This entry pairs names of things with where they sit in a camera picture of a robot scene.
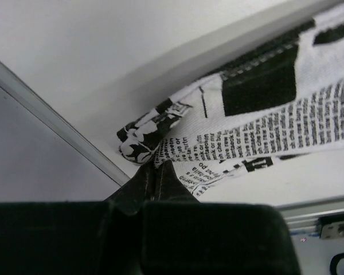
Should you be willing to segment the newspaper print trousers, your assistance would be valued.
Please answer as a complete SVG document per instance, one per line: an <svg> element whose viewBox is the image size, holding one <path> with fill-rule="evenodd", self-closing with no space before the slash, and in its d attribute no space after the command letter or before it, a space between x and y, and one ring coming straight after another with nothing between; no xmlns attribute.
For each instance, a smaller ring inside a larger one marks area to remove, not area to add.
<svg viewBox="0 0 344 275"><path fill-rule="evenodd" d="M344 148L344 3L168 97L117 132L118 151L148 164L169 193L167 162L200 197L296 156Z"/></svg>

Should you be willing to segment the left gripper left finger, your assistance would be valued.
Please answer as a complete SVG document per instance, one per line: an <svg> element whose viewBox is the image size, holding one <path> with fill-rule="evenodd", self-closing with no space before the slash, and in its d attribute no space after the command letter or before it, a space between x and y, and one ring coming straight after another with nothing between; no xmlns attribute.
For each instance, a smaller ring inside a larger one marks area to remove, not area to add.
<svg viewBox="0 0 344 275"><path fill-rule="evenodd" d="M155 194L156 170L152 164L139 167L136 174L105 201L112 201L125 214L136 214L144 201L150 201Z"/></svg>

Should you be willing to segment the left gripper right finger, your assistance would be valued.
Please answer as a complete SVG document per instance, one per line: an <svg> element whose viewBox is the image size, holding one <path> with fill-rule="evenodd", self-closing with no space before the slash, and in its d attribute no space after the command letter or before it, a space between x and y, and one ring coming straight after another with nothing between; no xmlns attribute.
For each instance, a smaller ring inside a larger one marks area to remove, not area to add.
<svg viewBox="0 0 344 275"><path fill-rule="evenodd" d="M198 203L198 200L178 179L170 160L156 169L153 200Z"/></svg>

